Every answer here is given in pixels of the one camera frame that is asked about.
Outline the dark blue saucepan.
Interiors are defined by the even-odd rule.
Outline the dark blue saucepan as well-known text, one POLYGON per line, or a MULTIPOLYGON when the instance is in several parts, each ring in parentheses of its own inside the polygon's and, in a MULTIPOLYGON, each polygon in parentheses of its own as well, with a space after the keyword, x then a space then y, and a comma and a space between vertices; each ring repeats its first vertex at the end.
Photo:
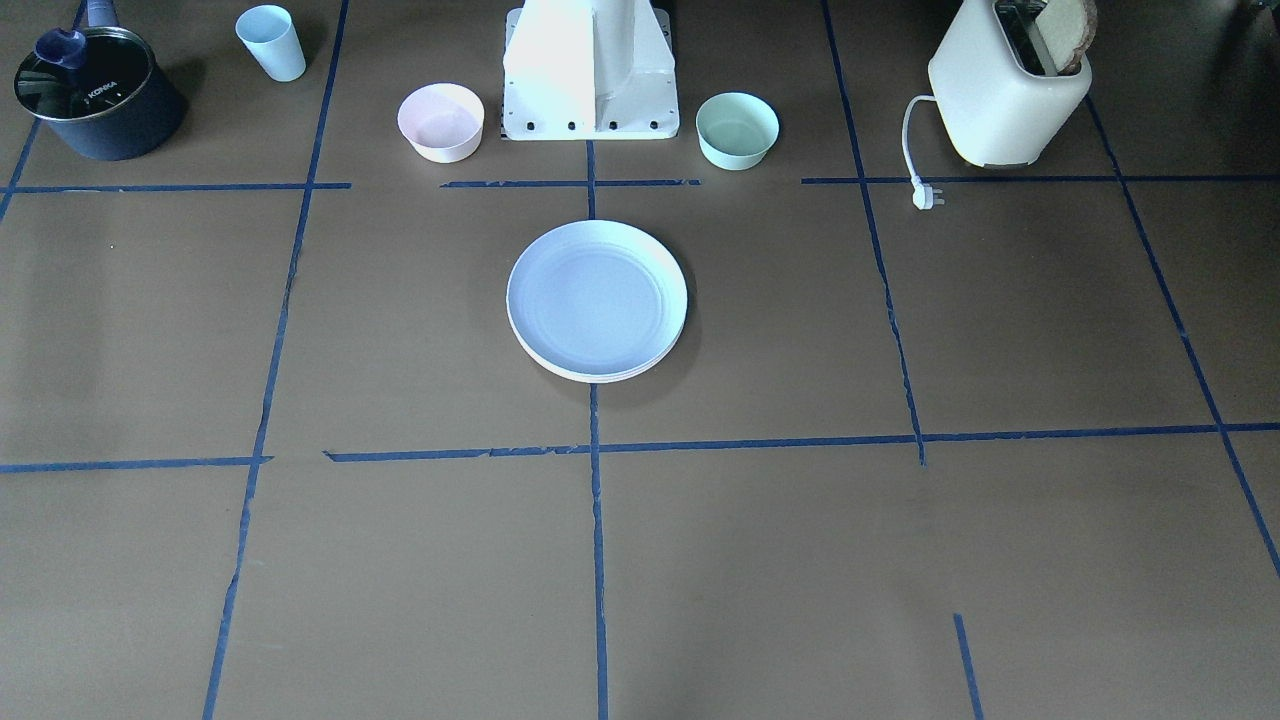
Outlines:
POLYGON ((83 158, 141 158, 180 128, 188 102, 113 1, 87 1, 84 20, 36 40, 15 70, 15 99, 83 158))

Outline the blue plate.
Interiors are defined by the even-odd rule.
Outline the blue plate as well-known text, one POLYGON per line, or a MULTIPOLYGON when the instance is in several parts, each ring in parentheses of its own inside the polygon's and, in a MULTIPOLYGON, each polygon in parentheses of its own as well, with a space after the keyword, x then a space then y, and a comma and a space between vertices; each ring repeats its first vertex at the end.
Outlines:
POLYGON ((689 288, 675 255, 621 222, 573 222, 548 231, 515 263, 506 288, 509 325, 685 325, 689 288))

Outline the white toaster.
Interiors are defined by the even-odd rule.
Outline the white toaster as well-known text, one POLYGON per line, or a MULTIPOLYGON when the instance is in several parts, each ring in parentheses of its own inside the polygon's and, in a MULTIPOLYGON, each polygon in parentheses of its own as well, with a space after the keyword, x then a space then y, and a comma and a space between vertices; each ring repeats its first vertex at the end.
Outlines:
POLYGON ((974 167, 1036 163, 1091 88, 1087 54, 1055 74, 1036 28, 1044 3, 964 1, 928 63, 943 127, 974 167))

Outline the pink bowl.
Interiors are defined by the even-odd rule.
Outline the pink bowl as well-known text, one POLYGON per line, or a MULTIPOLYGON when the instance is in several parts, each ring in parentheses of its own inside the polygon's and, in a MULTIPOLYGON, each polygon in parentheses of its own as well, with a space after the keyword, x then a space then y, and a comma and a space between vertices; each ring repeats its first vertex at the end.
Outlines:
POLYGON ((485 106, 462 85, 434 83, 404 97, 396 119, 415 152, 429 161, 451 164, 470 158, 479 149, 485 106))

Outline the green bowl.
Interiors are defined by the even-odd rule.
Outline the green bowl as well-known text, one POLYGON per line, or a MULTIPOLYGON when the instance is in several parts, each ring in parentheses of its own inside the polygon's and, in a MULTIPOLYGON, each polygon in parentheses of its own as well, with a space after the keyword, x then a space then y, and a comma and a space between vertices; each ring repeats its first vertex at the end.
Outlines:
POLYGON ((726 92, 705 100, 695 115, 703 158, 722 170, 749 170, 772 150, 780 137, 776 110, 763 99, 726 92))

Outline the pink plate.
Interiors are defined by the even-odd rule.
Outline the pink plate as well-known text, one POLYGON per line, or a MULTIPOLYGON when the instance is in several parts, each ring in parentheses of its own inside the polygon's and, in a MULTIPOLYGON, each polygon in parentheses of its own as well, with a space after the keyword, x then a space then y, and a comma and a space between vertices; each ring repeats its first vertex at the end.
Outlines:
POLYGON ((657 365, 678 342, 682 325, 512 325, 524 351, 541 368, 577 382, 617 382, 657 365))

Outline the bread slice in toaster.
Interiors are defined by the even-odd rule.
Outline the bread slice in toaster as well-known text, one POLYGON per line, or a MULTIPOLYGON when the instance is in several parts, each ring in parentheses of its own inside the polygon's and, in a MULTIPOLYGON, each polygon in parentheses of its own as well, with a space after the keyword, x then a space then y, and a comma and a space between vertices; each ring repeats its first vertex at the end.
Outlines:
POLYGON ((1096 1, 1046 1, 1036 18, 1056 76, 1074 76, 1083 64, 1098 26, 1096 1))

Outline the cream plate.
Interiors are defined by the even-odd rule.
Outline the cream plate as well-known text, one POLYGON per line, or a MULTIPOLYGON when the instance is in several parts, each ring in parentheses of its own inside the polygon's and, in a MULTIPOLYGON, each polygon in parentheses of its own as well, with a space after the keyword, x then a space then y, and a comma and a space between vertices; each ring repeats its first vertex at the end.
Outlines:
POLYGON ((616 383, 641 375, 664 360, 676 347, 680 333, 659 333, 625 348, 607 338, 602 348, 585 341, 554 334, 516 334, 521 348, 543 369, 567 380, 616 383))

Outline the blue plastic cup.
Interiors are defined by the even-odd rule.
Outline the blue plastic cup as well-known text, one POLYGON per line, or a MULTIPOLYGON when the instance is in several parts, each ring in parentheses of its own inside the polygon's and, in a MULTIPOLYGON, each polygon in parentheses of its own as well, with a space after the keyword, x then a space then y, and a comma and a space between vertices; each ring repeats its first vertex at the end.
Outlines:
POLYGON ((264 4, 242 12, 236 36, 270 79, 291 82, 305 73, 300 37, 292 14, 283 6, 264 4))

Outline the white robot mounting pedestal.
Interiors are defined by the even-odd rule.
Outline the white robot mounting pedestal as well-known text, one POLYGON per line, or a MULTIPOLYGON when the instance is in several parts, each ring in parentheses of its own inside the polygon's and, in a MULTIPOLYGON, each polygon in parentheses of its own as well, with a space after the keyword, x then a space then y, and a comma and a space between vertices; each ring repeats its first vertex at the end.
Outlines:
POLYGON ((500 128, 513 141, 650 141, 680 129, 669 10, 526 1, 506 15, 500 128))

